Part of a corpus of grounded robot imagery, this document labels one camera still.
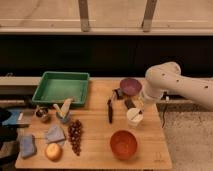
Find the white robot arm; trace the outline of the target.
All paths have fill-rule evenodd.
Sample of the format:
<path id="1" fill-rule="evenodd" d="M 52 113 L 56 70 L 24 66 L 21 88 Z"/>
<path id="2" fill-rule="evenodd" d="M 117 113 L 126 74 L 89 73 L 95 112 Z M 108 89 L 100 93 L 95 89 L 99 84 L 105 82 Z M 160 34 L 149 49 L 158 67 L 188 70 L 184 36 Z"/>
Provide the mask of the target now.
<path id="1" fill-rule="evenodd" d="M 166 62 L 148 68 L 140 99 L 144 104 L 159 101 L 165 91 L 174 92 L 213 111 L 213 81 L 181 75 L 176 62 Z"/>

